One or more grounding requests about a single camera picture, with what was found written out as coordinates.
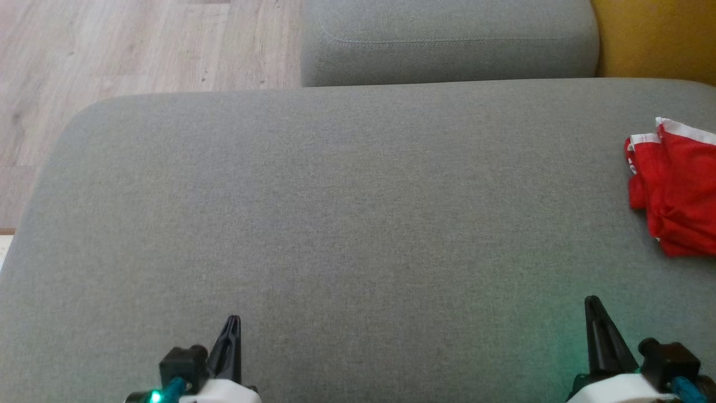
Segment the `gray fabric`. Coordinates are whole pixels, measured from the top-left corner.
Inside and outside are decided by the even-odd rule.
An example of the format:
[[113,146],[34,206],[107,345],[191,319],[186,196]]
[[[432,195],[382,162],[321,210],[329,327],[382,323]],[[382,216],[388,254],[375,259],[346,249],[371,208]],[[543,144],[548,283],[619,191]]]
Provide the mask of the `gray fabric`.
[[715,261],[663,256],[622,155],[714,110],[713,87],[611,79],[95,105],[0,272],[0,396],[121,402],[238,313],[265,402],[562,402],[591,294],[632,348],[679,340],[714,374]]
[[305,86],[591,77],[589,0],[310,0]]

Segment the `wooden floor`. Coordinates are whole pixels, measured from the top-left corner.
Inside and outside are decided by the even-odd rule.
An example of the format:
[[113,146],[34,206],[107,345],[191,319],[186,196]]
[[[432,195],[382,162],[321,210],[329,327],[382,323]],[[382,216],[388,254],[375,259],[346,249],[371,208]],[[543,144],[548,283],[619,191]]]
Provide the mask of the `wooden floor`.
[[0,232],[81,109],[299,86],[303,0],[0,0]]

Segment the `folded red cloth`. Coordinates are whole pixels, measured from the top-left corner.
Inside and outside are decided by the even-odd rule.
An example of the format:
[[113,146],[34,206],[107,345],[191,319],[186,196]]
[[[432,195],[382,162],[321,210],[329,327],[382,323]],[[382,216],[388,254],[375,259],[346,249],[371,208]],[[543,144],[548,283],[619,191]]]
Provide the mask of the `folded red cloth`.
[[657,118],[657,134],[626,140],[629,204],[669,256],[716,255],[716,135]]

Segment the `mustard yellow fabric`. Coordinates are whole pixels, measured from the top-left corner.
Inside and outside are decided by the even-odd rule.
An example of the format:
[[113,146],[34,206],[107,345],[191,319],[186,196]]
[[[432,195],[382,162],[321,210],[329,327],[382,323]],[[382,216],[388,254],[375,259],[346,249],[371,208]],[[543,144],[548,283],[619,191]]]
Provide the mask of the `mustard yellow fabric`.
[[597,74],[716,85],[716,0],[592,0]]

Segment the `stitched seam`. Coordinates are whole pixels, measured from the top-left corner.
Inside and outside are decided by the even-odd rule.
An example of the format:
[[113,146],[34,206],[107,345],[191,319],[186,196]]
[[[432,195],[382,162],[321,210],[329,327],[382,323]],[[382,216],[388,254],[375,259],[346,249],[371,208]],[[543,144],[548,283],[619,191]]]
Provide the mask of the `stitched seam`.
[[316,17],[316,24],[319,26],[323,35],[331,41],[346,47],[391,47],[391,46],[437,46],[440,44],[464,44],[479,42],[532,42],[532,41],[561,41],[565,39],[578,39],[589,35],[589,31],[584,31],[578,35],[570,37],[552,37],[552,38],[452,38],[452,39],[396,39],[394,41],[359,41],[355,39],[338,38],[331,35],[324,27],[319,17]]

